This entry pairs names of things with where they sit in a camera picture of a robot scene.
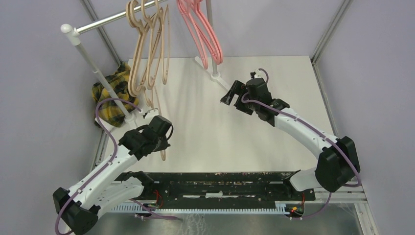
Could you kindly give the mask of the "beige plastic hanger bottom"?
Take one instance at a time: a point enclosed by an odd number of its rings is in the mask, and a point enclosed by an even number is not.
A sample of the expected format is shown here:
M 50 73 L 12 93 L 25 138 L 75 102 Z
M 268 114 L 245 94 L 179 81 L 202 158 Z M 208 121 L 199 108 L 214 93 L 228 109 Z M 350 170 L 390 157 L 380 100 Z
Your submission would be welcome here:
M 162 115 L 160 97 L 157 87 L 154 86 L 152 89 L 144 88 L 143 94 L 146 105 L 151 109 L 157 109 L 159 115 Z

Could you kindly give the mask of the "pink plastic hanger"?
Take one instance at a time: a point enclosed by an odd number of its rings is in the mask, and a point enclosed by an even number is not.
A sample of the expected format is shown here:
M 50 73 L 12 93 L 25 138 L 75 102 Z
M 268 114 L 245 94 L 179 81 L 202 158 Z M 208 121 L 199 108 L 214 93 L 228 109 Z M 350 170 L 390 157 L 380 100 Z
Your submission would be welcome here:
M 201 10 L 202 0 L 192 0 L 191 1 L 191 12 L 196 17 L 196 25 L 200 31 L 203 46 L 210 53 L 211 59 L 214 59 L 216 64 L 223 63 L 224 56 L 222 47 L 220 45 L 219 39 L 216 36 L 216 33 L 213 29 L 213 14 L 212 14 L 212 5 L 210 0 L 206 0 L 206 10 L 207 14 L 205 15 Z
M 200 9 L 201 1 L 179 0 L 177 4 L 199 52 L 203 68 L 208 68 L 208 52 L 215 63 L 221 64 L 223 62 L 222 48 L 208 18 Z
M 177 0 L 177 6 L 179 12 L 190 32 L 190 35 L 196 45 L 199 52 L 199 58 L 201 59 L 202 66 L 204 69 L 208 69 L 206 50 L 203 46 L 202 37 L 200 31 L 196 25 L 196 22 L 191 14 L 191 0 Z

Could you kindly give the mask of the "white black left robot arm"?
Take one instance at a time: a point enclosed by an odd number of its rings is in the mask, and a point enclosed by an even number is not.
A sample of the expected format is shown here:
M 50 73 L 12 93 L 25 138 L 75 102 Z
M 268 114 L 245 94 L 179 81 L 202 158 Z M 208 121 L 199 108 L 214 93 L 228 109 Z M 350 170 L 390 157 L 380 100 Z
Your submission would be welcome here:
M 148 177 L 111 186 L 118 176 L 143 157 L 170 146 L 172 122 L 160 115 L 145 120 L 145 125 L 126 131 L 116 141 L 114 153 L 82 180 L 69 189 L 56 189 L 52 195 L 58 214 L 56 234 L 60 234 L 59 223 L 63 221 L 69 228 L 67 234 L 84 235 L 115 206 L 138 196 L 148 199 L 153 195 L 154 186 L 148 182 Z

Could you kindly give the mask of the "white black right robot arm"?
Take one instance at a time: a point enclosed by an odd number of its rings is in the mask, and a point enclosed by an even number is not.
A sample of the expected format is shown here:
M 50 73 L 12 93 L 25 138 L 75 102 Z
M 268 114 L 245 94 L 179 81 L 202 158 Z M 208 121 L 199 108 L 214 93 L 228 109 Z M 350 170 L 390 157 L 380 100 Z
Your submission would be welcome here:
M 289 200 L 297 199 L 309 188 L 323 188 L 336 192 L 341 187 L 361 185 L 360 164 L 354 141 L 344 136 L 328 134 L 302 119 L 288 103 L 273 98 L 263 78 L 252 78 L 246 83 L 234 81 L 221 103 L 230 105 L 234 96 L 237 110 L 258 117 L 272 127 L 289 134 L 317 159 L 317 165 L 298 170 L 283 185 L 283 195 Z

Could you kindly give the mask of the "beige plastic hanger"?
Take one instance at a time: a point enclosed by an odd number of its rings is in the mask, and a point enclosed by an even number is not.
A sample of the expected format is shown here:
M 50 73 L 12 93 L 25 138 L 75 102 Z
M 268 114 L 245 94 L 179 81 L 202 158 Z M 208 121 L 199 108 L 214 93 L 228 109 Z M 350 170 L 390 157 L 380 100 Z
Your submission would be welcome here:
M 137 45 L 132 57 L 133 64 L 130 69 L 130 75 L 128 80 L 128 92 L 131 96 L 137 97 L 143 87 L 143 82 L 139 82 L 137 85 L 137 79 L 138 79 L 138 69 L 140 67 L 140 61 L 142 57 L 143 52 L 143 46 L 145 44 L 147 34 L 149 31 L 150 26 L 148 25 L 148 20 L 150 19 L 145 13 L 144 13 L 144 21 L 137 20 L 135 15 L 134 8 L 139 5 L 140 10 L 143 11 L 145 9 L 145 0 L 141 0 L 140 3 L 138 3 L 137 0 L 132 0 L 127 3 L 126 5 L 126 17 L 127 21 L 131 28 L 134 28 L 138 32 L 138 40 Z
M 146 1 L 142 0 L 140 6 L 141 6 L 141 12 L 142 12 L 142 19 L 145 22 L 144 31 L 143 31 L 144 42 L 146 42 L 147 38 L 149 38 L 145 78 L 147 81 L 146 88 L 148 90 L 152 90 L 156 82 L 158 69 L 156 69 L 155 74 L 152 75 L 151 68 L 152 68 L 154 58 L 156 56 L 156 52 L 159 49 L 159 43 L 161 40 L 161 35 L 163 33 L 163 29 L 162 29 L 163 20 L 161 19 L 162 9 L 160 9 L 159 3 L 157 0 L 154 1 L 154 4 L 156 6 L 156 12 L 152 16 L 147 15 L 145 13 L 145 4 L 146 4 Z
M 168 73 L 169 73 L 169 62 L 171 54 L 171 26 L 170 26 L 170 14 L 169 6 L 165 8 L 159 6 L 159 1 L 156 1 L 156 7 L 158 10 L 158 17 L 161 21 L 161 55 L 163 57 L 162 61 L 162 83 L 167 84 Z
M 160 97 L 157 87 L 154 86 L 152 89 L 144 88 L 143 94 L 146 105 L 151 109 L 157 109 L 159 115 L 162 115 Z

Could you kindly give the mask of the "beige plastic hanger top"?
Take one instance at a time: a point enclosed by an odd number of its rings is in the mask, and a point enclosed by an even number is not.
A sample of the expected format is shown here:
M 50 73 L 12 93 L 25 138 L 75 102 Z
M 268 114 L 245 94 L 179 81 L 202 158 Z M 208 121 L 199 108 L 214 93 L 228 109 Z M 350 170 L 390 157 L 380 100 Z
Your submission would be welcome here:
M 156 1 L 156 7 L 158 10 L 158 17 L 161 21 L 161 55 L 163 57 L 162 61 L 162 83 L 167 84 L 168 73 L 169 73 L 169 62 L 171 54 L 171 26 L 170 26 L 170 14 L 169 6 L 165 8 L 159 6 L 159 1 Z

